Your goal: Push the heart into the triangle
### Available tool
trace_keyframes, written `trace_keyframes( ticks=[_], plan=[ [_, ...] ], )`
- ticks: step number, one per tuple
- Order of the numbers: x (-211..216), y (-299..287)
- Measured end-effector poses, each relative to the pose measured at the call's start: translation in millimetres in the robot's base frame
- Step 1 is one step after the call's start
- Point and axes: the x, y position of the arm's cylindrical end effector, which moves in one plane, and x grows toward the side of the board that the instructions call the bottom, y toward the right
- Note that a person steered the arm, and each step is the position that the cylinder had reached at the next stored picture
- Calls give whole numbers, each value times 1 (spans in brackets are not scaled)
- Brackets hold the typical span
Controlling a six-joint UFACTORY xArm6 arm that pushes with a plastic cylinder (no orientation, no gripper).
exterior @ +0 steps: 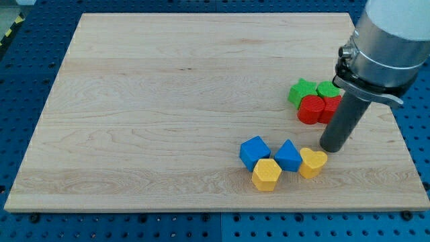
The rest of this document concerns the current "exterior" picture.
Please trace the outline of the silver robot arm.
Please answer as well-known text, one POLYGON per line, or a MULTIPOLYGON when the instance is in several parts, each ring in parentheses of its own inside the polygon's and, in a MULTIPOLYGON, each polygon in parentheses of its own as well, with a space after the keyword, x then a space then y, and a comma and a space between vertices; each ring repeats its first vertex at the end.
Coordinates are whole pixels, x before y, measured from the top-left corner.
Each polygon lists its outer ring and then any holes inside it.
POLYGON ((344 90, 320 146, 336 153, 372 102, 391 108, 429 58, 428 0, 368 0, 348 42, 338 51, 333 85, 344 90))

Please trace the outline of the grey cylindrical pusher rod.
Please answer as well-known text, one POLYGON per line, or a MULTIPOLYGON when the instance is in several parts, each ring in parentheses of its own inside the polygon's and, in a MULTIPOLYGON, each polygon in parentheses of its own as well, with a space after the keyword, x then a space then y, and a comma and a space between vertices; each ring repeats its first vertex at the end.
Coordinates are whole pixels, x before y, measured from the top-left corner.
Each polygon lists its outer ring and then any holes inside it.
POLYGON ((359 99, 353 94, 344 93, 320 138, 320 146, 330 153, 340 151, 369 105, 368 101, 359 99))

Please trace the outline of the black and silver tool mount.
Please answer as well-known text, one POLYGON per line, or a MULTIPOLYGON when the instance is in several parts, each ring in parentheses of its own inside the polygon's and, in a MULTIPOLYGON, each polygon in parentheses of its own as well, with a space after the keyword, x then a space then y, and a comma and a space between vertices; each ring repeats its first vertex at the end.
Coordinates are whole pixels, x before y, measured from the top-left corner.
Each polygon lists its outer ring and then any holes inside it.
POLYGON ((401 96, 416 78, 416 68, 382 65, 346 44, 339 48, 333 84, 362 101, 398 108, 404 103, 401 96))

